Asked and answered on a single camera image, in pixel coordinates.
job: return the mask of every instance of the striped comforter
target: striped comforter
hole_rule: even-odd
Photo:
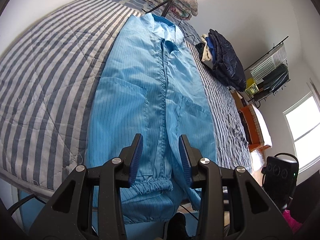
[[[142,0],[131,0],[135,6],[136,1]],[[120,29],[131,14],[140,16],[135,6],[129,0],[125,5],[76,0],[37,22],[0,59],[0,176],[4,180],[50,197],[83,163],[95,90]],[[180,27],[188,35],[193,30],[185,22]],[[201,65],[194,46],[188,46],[215,122],[219,165],[242,165],[251,171],[243,127],[228,89]]]

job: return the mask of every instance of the jacket pocket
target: jacket pocket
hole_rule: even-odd
[[[182,97],[176,134],[186,134],[190,145],[200,150],[203,157],[216,162],[216,143],[211,112]]]
[[[118,157],[122,148],[131,145],[136,133],[143,135],[145,149],[148,141],[145,94],[146,89],[125,80],[100,79],[89,125],[87,160],[90,167]]]

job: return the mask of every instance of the black speaker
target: black speaker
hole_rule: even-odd
[[[279,155],[288,155],[295,160],[284,160]],[[276,206],[283,210],[290,203],[299,172],[299,162],[291,154],[280,153],[267,158],[267,166],[261,171],[264,174],[263,188]]]

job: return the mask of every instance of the bed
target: bed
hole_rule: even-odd
[[[0,177],[49,198],[84,161],[91,106],[114,40],[143,0],[76,0],[25,31],[0,59]],[[161,15],[161,8],[153,13]],[[218,165],[244,166],[251,155],[227,87],[198,59],[199,35],[178,25],[196,62],[215,125]]]

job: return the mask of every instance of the pink cloth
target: pink cloth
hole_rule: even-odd
[[[299,228],[302,226],[301,223],[297,222],[294,218],[291,217],[290,210],[285,210],[282,213],[282,215],[284,219],[288,222],[293,233],[297,232]]]

